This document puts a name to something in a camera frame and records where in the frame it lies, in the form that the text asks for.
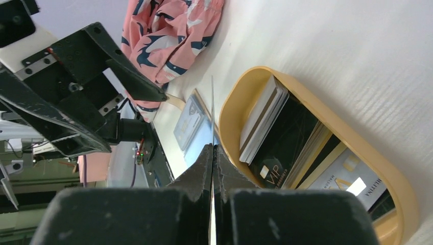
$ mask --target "black metal bracket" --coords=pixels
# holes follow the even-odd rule
[[[17,73],[0,64],[0,102],[68,157],[111,152],[109,145],[119,139],[113,139],[114,133],[118,136],[119,118],[108,114],[121,99],[104,70],[111,68],[136,100],[167,100],[164,91],[129,62],[98,22],[22,64],[25,68]],[[112,127],[116,131],[107,132]]]

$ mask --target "yellow oval tray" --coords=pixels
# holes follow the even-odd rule
[[[240,132],[271,74],[385,182],[396,211],[373,224],[381,244],[408,241],[418,229],[419,213],[414,191],[406,177],[311,91],[287,74],[257,66],[246,71],[233,87],[221,109],[219,123],[221,144],[230,161],[259,184],[247,165],[239,162],[239,141]]]

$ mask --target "black plastic part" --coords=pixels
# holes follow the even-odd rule
[[[212,180],[218,245],[378,244],[351,193],[258,189],[221,154],[206,145],[167,188],[64,190],[31,244],[208,244]]]
[[[111,110],[105,115],[105,120],[106,123],[97,131],[97,134],[111,145],[119,144],[121,141],[119,137],[121,114],[116,110]]]
[[[34,1],[27,2],[34,12],[36,3]],[[21,0],[10,0],[0,4],[0,48],[35,33],[36,27],[30,14],[31,12],[27,11]]]
[[[97,131],[106,123],[106,120],[96,107],[89,106],[92,104],[84,93],[76,91],[62,99],[57,106],[62,111],[74,115],[79,122],[88,126],[92,131]]]
[[[121,141],[140,142],[147,126],[148,123],[144,121],[122,118],[120,124]]]

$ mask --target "mounting hole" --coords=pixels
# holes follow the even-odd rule
[[[71,92],[76,92],[82,89],[82,86],[78,83],[69,83],[68,89]]]
[[[99,28],[99,27],[95,27],[95,28],[93,28],[93,31],[94,31],[96,34],[99,34],[99,33],[101,33],[101,28]]]
[[[15,163],[14,165],[12,165],[12,168],[13,168],[14,170],[18,170],[18,169],[21,168],[21,165],[20,165],[19,163]]]

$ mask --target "screw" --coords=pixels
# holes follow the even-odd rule
[[[21,16],[19,16],[19,15],[15,15],[14,17],[12,17],[12,21],[13,21],[15,24],[21,24]]]
[[[78,88],[75,86],[75,84],[69,84],[69,90],[70,90],[71,92],[75,92],[75,91],[78,90]]]

